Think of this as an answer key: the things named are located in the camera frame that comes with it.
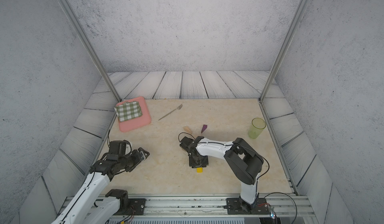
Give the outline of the wooden triangle block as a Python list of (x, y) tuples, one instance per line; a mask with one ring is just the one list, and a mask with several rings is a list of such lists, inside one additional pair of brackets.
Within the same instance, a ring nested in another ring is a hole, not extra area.
[(192, 133), (193, 133), (192, 130), (191, 130), (188, 126), (184, 126), (183, 129), (184, 129), (184, 131), (185, 131), (186, 133), (189, 133), (189, 134), (192, 134)]

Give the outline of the purple triangular block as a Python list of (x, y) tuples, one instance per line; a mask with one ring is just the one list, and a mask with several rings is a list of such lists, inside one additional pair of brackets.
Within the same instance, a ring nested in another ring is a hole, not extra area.
[(207, 125), (203, 125), (202, 129), (201, 129), (201, 134), (208, 128)]

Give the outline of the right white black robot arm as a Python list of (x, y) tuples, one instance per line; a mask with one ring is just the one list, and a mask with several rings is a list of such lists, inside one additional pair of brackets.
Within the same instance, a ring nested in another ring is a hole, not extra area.
[(246, 213), (256, 208), (259, 197), (258, 180), (262, 176), (265, 159), (244, 139), (220, 142), (202, 136), (194, 140), (183, 137), (180, 147), (188, 153), (191, 168), (207, 167), (209, 157), (225, 160), (241, 182), (240, 208)]

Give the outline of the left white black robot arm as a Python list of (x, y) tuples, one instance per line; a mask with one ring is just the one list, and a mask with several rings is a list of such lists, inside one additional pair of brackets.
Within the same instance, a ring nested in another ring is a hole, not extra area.
[(53, 221), (54, 224), (107, 224), (112, 216), (124, 216), (120, 223), (130, 221), (144, 214), (146, 199), (129, 198), (126, 190), (112, 189), (102, 203), (89, 214), (101, 192), (112, 179), (123, 172), (131, 172), (150, 155), (143, 148), (125, 154), (106, 153), (101, 160), (93, 164), (84, 184), (73, 199)]

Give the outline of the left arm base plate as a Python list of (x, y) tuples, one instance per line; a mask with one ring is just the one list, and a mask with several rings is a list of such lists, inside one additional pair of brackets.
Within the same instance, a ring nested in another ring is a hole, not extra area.
[(120, 208), (116, 212), (118, 216), (142, 216), (146, 206), (146, 199), (124, 198), (120, 201)]

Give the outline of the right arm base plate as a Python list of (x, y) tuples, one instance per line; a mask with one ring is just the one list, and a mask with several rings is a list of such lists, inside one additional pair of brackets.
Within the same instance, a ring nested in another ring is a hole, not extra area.
[(224, 209), (229, 215), (269, 215), (269, 204), (264, 198), (256, 198), (255, 202), (248, 204), (241, 198), (227, 198)]

